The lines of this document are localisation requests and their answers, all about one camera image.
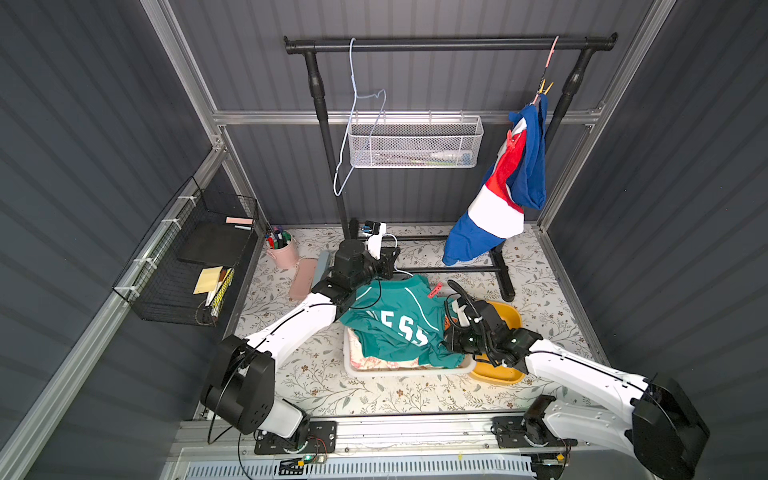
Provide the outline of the green jacket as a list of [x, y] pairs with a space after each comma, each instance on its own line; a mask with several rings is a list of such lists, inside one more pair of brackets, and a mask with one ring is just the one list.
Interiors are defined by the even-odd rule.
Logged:
[[358, 289], [340, 321], [358, 338], [362, 354], [387, 362], [416, 361], [420, 366], [455, 369], [465, 360], [444, 344], [445, 311], [432, 298], [428, 280], [375, 280]]

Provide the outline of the red clothespin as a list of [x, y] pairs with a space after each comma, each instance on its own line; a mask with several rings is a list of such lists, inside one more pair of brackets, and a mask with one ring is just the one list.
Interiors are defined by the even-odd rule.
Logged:
[[508, 150], [513, 150], [516, 143], [516, 135], [511, 131], [507, 131], [507, 137], [506, 137], [506, 148]]
[[429, 292], [428, 297], [430, 299], [435, 298], [443, 289], [444, 284], [442, 282], [437, 283], [435, 287]]

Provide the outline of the pink printed jacket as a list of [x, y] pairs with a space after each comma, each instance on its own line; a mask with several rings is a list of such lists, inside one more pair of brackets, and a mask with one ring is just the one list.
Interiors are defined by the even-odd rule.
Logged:
[[398, 362], [365, 356], [362, 352], [360, 340], [351, 329], [346, 330], [345, 348], [350, 368], [356, 372], [425, 370], [432, 368], [432, 365], [421, 365], [417, 360]]

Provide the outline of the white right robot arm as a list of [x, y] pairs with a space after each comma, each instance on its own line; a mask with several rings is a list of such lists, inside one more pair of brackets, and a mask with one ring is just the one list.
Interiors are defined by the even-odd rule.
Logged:
[[536, 398], [523, 416], [526, 441], [591, 442], [638, 460], [661, 479], [691, 479], [710, 429], [672, 377], [651, 378], [576, 355], [541, 334], [512, 328], [489, 302], [476, 300], [456, 281], [444, 302], [444, 345], [494, 368], [511, 368], [558, 383], [591, 400], [576, 405], [554, 395]]

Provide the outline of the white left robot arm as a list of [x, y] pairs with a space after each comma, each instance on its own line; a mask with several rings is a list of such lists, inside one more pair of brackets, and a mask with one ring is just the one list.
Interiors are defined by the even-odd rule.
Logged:
[[370, 243], [342, 241], [329, 272], [298, 306], [260, 332], [224, 338], [200, 403], [243, 435], [267, 432], [292, 449], [301, 446], [309, 435], [309, 415], [276, 397], [276, 372], [302, 344], [350, 310], [361, 288], [394, 276], [401, 249], [382, 247], [374, 255]]

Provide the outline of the yellow plastic tray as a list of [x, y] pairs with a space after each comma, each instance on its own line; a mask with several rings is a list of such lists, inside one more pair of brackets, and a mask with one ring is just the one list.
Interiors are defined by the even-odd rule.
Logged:
[[[521, 328], [523, 326], [522, 318], [511, 305], [496, 301], [489, 301], [489, 304], [494, 307], [507, 329]], [[489, 363], [483, 363], [483, 360], [486, 360], [485, 356], [480, 356], [476, 360], [475, 368], [470, 373], [472, 379], [488, 384], [508, 386], [521, 382], [526, 376], [525, 373], [514, 368], [493, 367]]]

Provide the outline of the light blue eraser block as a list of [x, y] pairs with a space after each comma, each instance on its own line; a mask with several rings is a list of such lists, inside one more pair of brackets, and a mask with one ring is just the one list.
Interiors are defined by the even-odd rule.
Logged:
[[323, 250], [318, 254], [317, 266], [313, 277], [313, 283], [316, 284], [321, 281], [330, 269], [332, 262], [332, 252], [330, 250]]

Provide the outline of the pink eraser block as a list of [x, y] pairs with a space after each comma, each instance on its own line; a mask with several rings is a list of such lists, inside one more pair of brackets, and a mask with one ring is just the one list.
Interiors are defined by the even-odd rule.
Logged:
[[315, 258], [299, 260], [296, 275], [289, 289], [290, 300], [301, 302], [311, 293], [317, 265], [318, 260]]

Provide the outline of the floral table mat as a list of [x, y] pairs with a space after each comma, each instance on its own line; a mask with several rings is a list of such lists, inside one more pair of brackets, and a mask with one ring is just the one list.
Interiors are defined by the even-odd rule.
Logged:
[[[503, 258], [516, 291], [511, 304], [524, 327], [578, 355], [592, 357], [537, 229], [526, 225], [522, 234], [504, 245]], [[296, 304], [289, 297], [294, 278], [293, 270], [277, 268], [266, 252], [260, 252], [254, 277], [240, 297], [244, 304], [226, 331], [241, 337], [257, 333], [291, 310]], [[334, 323], [296, 350], [277, 373], [278, 395], [314, 416], [525, 409], [540, 394], [565, 396], [579, 404], [585, 401], [569, 388], [532, 376], [511, 386], [464, 374], [354, 377], [345, 369], [345, 333], [343, 325]]]

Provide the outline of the pink pen cup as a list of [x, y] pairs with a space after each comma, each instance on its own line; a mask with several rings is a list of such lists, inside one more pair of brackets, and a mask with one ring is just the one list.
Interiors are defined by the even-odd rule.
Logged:
[[300, 256], [297, 243], [293, 236], [282, 227], [275, 226], [267, 234], [267, 255], [275, 266], [281, 270], [288, 270], [298, 265]]

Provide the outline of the white plastic basket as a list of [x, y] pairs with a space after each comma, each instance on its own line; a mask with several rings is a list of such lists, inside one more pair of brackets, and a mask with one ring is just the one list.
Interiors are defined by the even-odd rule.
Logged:
[[387, 362], [374, 357], [365, 357], [356, 334], [345, 329], [344, 368], [355, 378], [413, 377], [469, 374], [476, 366], [471, 356], [465, 356], [456, 368], [438, 368], [432, 365], [419, 365], [416, 360], [406, 362]]

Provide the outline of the red white blue jacket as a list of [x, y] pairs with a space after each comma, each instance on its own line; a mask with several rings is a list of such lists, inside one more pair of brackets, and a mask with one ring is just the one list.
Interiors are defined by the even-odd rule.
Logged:
[[506, 137], [482, 185], [448, 234], [442, 262], [471, 261], [524, 231], [525, 211], [540, 210], [547, 200], [546, 117], [548, 98], [509, 115], [516, 135], [513, 150]]

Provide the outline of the yellow sticky notes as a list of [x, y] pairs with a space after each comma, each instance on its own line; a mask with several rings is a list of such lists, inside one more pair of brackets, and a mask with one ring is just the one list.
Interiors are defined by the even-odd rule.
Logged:
[[197, 279], [194, 294], [198, 295], [215, 292], [222, 270], [223, 268], [221, 266], [204, 268]]

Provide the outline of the red clothespin on blue jacket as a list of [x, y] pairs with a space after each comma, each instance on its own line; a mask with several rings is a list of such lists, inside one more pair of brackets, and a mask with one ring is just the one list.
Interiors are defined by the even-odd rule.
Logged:
[[513, 150], [516, 143], [516, 135], [511, 131], [507, 131], [507, 137], [506, 137], [506, 148], [508, 150]]

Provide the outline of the yellow clothespin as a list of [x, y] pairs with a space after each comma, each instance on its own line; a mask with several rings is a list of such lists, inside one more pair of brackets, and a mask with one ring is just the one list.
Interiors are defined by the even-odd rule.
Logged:
[[537, 95], [547, 95], [549, 93], [549, 91], [551, 90], [553, 85], [554, 85], [554, 82], [547, 82], [547, 80], [545, 78], [542, 78], [536, 94]]

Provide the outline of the black clothes rack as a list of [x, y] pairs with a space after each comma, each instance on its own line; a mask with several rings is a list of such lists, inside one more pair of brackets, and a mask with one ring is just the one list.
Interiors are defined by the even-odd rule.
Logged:
[[[579, 56], [567, 77], [561, 97], [554, 110], [554, 116], [547, 129], [546, 139], [551, 142], [568, 112], [574, 96], [579, 91], [592, 56], [597, 52], [610, 51], [614, 48], [619, 37], [618, 32], [610, 36], [522, 36], [509, 38], [363, 38], [362, 40], [336, 39], [300, 39], [283, 38], [285, 51], [288, 55], [301, 55], [304, 58], [308, 76], [308, 85], [314, 102], [314, 110], [319, 122], [325, 160], [331, 174], [331, 180], [337, 173], [338, 158], [334, 156], [333, 141], [330, 133], [329, 112], [325, 100], [325, 88], [317, 60], [318, 53], [336, 53], [347, 51], [349, 46], [359, 45], [361, 52], [439, 52], [439, 51], [550, 51], [554, 46], [557, 50], [578, 50]], [[336, 208], [345, 239], [357, 236], [350, 231], [350, 222], [344, 200], [337, 197]], [[425, 267], [416, 268], [415, 273], [493, 273], [495, 274], [501, 297], [506, 302], [515, 298], [515, 289], [510, 278], [509, 269], [503, 259], [503, 243], [494, 247], [488, 253], [491, 264], [481, 267]]]

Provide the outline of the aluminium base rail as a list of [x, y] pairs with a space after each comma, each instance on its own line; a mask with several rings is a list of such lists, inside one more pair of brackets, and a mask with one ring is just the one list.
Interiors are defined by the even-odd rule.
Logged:
[[[511, 411], [459, 412], [436, 414], [337, 416], [329, 420], [336, 424], [333, 435], [319, 442], [313, 435], [305, 445], [310, 454], [328, 453], [332, 457], [361, 457], [364, 455], [397, 454], [456, 454], [479, 453], [544, 454], [562, 453], [558, 442], [550, 447], [533, 447], [519, 441], [514, 447], [501, 448], [493, 432], [495, 417], [511, 416]], [[244, 460], [256, 457], [255, 442], [260, 433], [239, 437], [236, 429], [227, 431], [218, 421], [185, 421], [172, 442], [165, 466], [192, 460]]]

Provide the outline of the silver mesh wall basket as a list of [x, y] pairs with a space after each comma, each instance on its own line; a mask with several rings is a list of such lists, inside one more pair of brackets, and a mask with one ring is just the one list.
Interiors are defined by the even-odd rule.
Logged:
[[351, 166], [359, 169], [472, 168], [484, 133], [476, 115], [355, 114], [345, 149]]

